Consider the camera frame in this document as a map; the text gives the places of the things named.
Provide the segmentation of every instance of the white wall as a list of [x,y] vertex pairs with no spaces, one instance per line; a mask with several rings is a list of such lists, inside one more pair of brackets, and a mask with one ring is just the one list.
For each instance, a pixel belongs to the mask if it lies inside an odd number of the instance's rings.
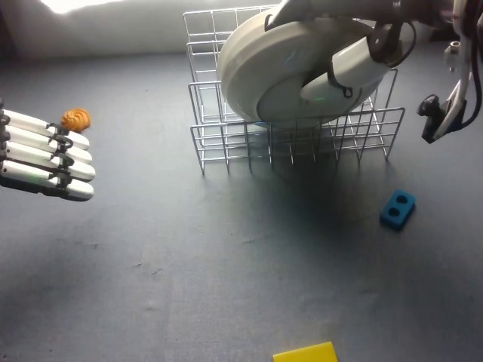
[[55,14],[39,0],[1,0],[0,8],[20,56],[46,58],[185,51],[185,11],[274,2],[124,0]]

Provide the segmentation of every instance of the orange swirl pastry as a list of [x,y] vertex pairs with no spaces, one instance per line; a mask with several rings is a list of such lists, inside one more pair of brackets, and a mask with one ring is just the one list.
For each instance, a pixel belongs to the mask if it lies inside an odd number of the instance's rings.
[[74,108],[63,115],[62,125],[68,130],[80,133],[91,126],[91,116],[85,109]]

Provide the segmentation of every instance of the wire dish rack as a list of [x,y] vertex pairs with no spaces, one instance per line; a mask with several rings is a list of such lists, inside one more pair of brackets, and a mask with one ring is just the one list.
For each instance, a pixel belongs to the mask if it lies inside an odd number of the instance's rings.
[[217,79],[218,56],[238,26],[271,7],[191,11],[183,16],[195,116],[191,135],[202,173],[214,161],[225,162],[229,171],[230,162],[239,159],[247,159],[251,167],[254,159],[267,158],[273,167],[276,158],[288,157],[295,164],[308,156],[317,163],[328,152],[339,161],[343,151],[351,151],[360,161],[366,149],[382,150],[387,159],[405,115],[402,107],[389,108],[397,69],[357,109],[325,124],[304,118],[294,119],[293,127],[277,127],[272,122],[247,122],[230,109]]

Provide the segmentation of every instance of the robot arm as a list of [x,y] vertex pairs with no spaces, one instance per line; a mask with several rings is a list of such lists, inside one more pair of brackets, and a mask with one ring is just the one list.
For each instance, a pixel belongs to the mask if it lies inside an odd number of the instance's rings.
[[[376,21],[374,31],[351,44],[332,58],[331,72],[309,82],[301,92],[304,99],[314,99],[328,87],[339,87],[344,95],[364,83],[381,78],[388,68],[405,60],[410,50],[394,60],[403,23],[413,20],[433,27],[452,22],[460,42],[447,49],[447,58],[459,69],[460,80],[448,99],[439,104],[436,95],[427,97],[418,114],[427,117],[423,138],[433,143],[445,134],[470,125],[481,107],[481,83],[478,74],[478,49],[483,57],[483,1],[480,0],[285,0],[266,21],[266,29],[293,21],[310,21],[316,17],[351,17]],[[477,105],[465,122],[466,93],[471,74],[475,82]]]
[[88,149],[78,133],[0,109],[0,186],[87,201],[96,175]]

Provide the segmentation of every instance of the hole in blue block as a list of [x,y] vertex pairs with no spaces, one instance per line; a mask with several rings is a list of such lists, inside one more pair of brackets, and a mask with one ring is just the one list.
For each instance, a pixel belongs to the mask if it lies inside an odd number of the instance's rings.
[[390,216],[397,217],[397,216],[399,216],[400,214],[401,214],[401,212],[400,212],[398,209],[396,209],[395,207],[391,207],[391,208],[389,209],[389,215],[390,215]]
[[407,204],[408,203],[408,198],[405,197],[404,195],[399,195],[397,198],[396,198],[396,201],[399,203],[399,204]]

